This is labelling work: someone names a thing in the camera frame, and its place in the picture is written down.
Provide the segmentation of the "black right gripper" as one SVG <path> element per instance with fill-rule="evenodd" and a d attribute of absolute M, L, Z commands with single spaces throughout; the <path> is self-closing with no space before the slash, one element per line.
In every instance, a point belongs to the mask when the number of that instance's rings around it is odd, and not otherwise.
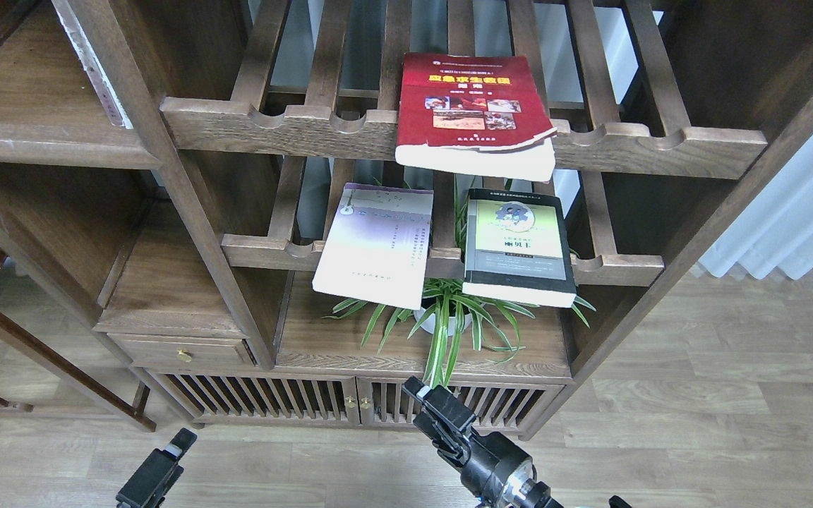
<path fill-rule="evenodd" d="M 482 505 L 534 504 L 536 474 L 528 453 L 500 432 L 471 431 L 476 415 L 445 387 L 430 388 L 413 376 L 402 389 L 421 405 L 416 427 Z"/>

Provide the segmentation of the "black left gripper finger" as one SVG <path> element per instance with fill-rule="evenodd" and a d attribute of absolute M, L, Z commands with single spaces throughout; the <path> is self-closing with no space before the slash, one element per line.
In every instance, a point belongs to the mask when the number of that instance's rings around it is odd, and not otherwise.
<path fill-rule="evenodd" d="M 181 457 L 197 435 L 182 428 L 164 449 L 155 448 L 116 496 L 117 507 L 158 507 L 183 473 Z"/>

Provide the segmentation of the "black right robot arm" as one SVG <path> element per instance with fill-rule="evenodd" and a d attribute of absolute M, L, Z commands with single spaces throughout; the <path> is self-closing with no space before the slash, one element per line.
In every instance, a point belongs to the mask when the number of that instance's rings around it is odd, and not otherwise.
<path fill-rule="evenodd" d="M 414 424 L 461 475 L 462 485 L 481 507 L 558 507 L 550 488 L 538 481 L 532 457 L 500 432 L 481 436 L 476 418 L 449 390 L 430 388 L 410 377 L 402 389 L 421 405 Z"/>

